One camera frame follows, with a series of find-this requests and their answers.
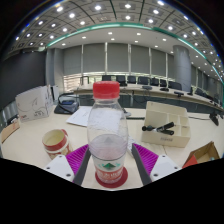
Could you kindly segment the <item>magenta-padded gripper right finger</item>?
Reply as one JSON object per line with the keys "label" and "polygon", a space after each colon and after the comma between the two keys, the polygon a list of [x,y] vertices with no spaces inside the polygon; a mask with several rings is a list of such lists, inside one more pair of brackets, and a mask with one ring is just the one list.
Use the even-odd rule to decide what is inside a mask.
{"label": "magenta-padded gripper right finger", "polygon": [[136,143],[132,144],[131,152],[143,185],[150,184],[181,170],[181,167],[166,154],[157,155]]}

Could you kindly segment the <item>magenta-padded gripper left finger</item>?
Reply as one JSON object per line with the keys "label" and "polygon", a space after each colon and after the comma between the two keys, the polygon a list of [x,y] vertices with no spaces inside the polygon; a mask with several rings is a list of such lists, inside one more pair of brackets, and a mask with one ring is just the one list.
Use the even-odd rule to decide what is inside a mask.
{"label": "magenta-padded gripper left finger", "polygon": [[56,156],[45,170],[78,186],[82,185],[90,158],[88,145],[84,145],[68,155]]}

